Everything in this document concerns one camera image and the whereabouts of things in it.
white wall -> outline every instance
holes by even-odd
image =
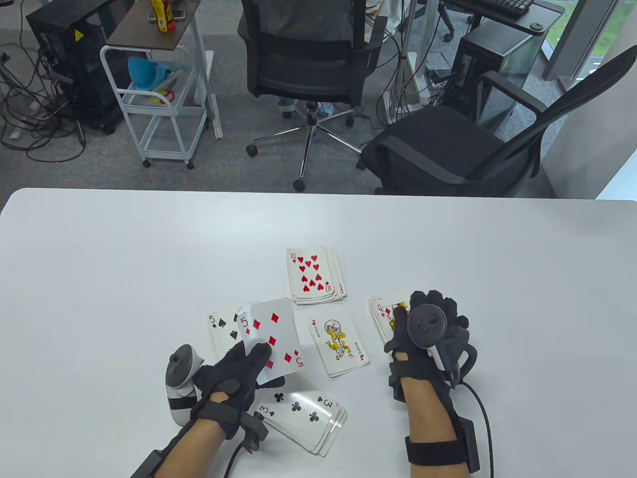
[[[635,44],[637,8],[605,62]],[[637,66],[569,115],[544,158],[544,169],[558,198],[595,199],[636,149]]]

person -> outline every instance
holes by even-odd
[[[438,305],[445,311],[448,319],[451,317],[456,320],[455,302],[443,299],[437,291],[430,291],[429,294],[415,292],[412,295],[412,309],[423,303]],[[394,361],[407,370],[406,375],[410,375],[400,378],[399,390],[399,395],[404,396],[407,406],[409,441],[412,444],[454,442],[458,437],[448,411],[448,387],[445,388],[444,382],[435,378],[437,369],[433,358],[406,339],[406,310],[397,307],[394,317],[394,339],[388,342],[385,349],[394,347]],[[460,316],[457,320],[462,321],[466,318]],[[271,348],[268,344],[258,344],[246,356],[243,343],[240,342],[217,365],[202,367],[201,372],[194,378],[195,385],[202,391],[202,400],[193,408],[191,416],[196,416],[197,408],[201,409],[202,402],[208,401],[229,404],[238,410],[248,410],[255,396],[256,377],[268,362],[270,354]],[[236,379],[241,384],[236,394],[229,396],[225,392],[213,392],[220,381],[228,378]],[[282,386],[282,381],[278,379],[265,386]],[[229,426],[207,419],[196,419],[176,444],[171,443],[174,447],[155,471],[155,478],[206,477],[217,451],[225,440],[234,437],[237,430],[236,425]],[[465,463],[443,466],[412,464],[410,475],[411,478],[468,478],[469,470]]]

hand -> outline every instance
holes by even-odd
[[[211,400],[247,411],[254,402],[257,388],[276,388],[285,384],[285,377],[272,380],[262,386],[257,385],[257,376],[270,359],[272,348],[268,344],[257,344],[246,356],[243,342],[236,344],[216,365],[204,365],[193,376],[192,381],[201,390],[201,400],[192,408],[191,417],[195,417],[203,405]],[[223,382],[235,380],[238,388],[233,392],[222,391],[218,387]],[[235,430],[224,430],[231,437]]]

controller thumbstick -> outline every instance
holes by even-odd
[[[447,330],[447,317],[437,305],[422,304],[407,317],[407,334],[419,349],[433,347]]]

chair caster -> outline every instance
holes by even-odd
[[[300,178],[292,183],[292,187],[296,192],[305,191],[305,183],[303,182],[303,179]]]

